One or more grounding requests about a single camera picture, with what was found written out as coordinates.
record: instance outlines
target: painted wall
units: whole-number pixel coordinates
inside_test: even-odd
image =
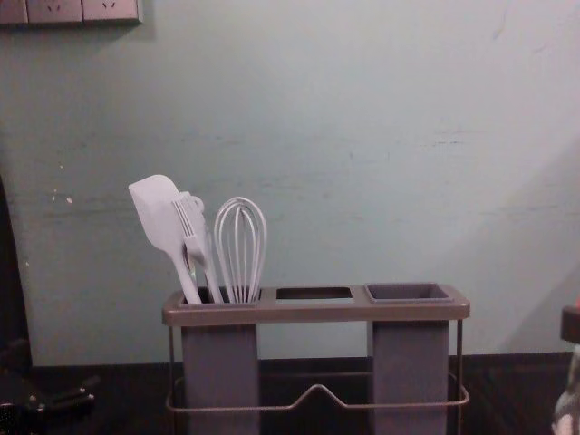
[[[0,33],[0,170],[34,362],[167,358],[178,286],[127,185],[253,198],[267,285],[434,280],[468,353],[566,349],[580,295],[580,3],[146,2],[135,29]],[[364,328],[261,331],[265,357]]]

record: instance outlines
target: utensil holder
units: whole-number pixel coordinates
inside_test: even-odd
[[[259,435],[260,412],[292,411],[313,392],[323,392],[344,410],[368,411],[374,435],[444,435],[447,408],[457,408],[460,421],[460,406],[469,401],[461,382],[467,317],[469,301],[435,284],[264,288],[255,304],[184,304],[183,294],[176,293],[163,308],[171,357],[167,408],[174,417],[188,415],[188,435]],[[369,403],[346,403],[323,384],[312,385],[293,403],[260,403],[257,324],[351,321],[369,325]],[[453,401],[448,401],[450,321],[458,326]],[[187,408],[174,402],[174,327],[181,328]]]

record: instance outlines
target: square compartment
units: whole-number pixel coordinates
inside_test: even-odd
[[[381,304],[425,304],[453,300],[434,283],[367,284],[365,287],[371,300]]]
[[[277,305],[352,304],[348,287],[284,287],[275,291]]]

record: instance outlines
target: whisk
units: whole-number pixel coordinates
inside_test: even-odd
[[[247,198],[230,199],[217,213],[214,238],[229,302],[255,302],[266,259],[262,210]]]

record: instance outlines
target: power outlet panel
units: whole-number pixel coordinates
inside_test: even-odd
[[[30,23],[80,23],[81,0],[28,0]]]
[[[140,19],[138,0],[82,0],[84,21],[134,20]]]
[[[28,23],[26,0],[0,0],[0,24]]]

